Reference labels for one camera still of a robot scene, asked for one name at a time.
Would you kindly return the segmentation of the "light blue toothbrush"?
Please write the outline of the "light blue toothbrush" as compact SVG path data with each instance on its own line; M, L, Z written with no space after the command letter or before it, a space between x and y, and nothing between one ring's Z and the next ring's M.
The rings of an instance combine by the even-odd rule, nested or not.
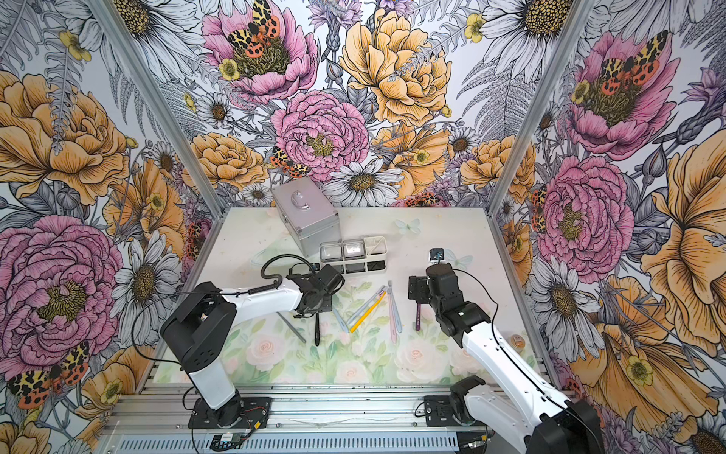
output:
M350 333L350 329L349 329L346 321L344 321L344 319L342 318L340 312L336 308L332 308L332 312L333 312L336 320L338 321L338 325L340 326L340 329L344 333Z

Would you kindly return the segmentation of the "black toothbrush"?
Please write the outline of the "black toothbrush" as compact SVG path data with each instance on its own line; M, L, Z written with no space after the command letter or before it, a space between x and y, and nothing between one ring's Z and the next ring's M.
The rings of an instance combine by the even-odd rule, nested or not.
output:
M319 312L315 313L314 344L316 347L321 345L321 314Z

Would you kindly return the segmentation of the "yellow toothbrush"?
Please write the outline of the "yellow toothbrush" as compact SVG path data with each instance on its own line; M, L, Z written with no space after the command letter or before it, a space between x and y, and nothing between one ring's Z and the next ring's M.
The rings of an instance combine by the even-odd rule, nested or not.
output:
M385 294L376 302L373 306L371 306L358 320L355 321L354 325L350 327L350 333L353 334L359 327L363 324L363 322L374 313L374 310L378 308L381 303L384 301L385 297L387 296L387 291Z

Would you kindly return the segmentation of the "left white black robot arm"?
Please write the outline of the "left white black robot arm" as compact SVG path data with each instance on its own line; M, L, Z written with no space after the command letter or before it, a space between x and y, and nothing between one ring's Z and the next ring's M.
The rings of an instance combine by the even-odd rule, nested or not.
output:
M332 310L332 297L345 284L343 275L330 265L306 267L306 274L287 276L262 269L268 283L256 288L221 289L201 283L164 322L162 338L200 395L188 427L237 429L249 423L253 412L266 412L263 404L245 408L220 355L228 335L241 323L278 312L305 318Z

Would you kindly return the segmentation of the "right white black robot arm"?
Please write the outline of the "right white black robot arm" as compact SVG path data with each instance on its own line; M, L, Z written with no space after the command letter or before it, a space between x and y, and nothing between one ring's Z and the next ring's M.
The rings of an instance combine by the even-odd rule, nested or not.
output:
M482 424L520 453L602 453L597 411L572 401L542 378L508 344L495 319L464 298L458 270L432 264L408 280L408 299L430 306L442 333L475 359L503 393L479 376L451 386L449 406L461 425Z

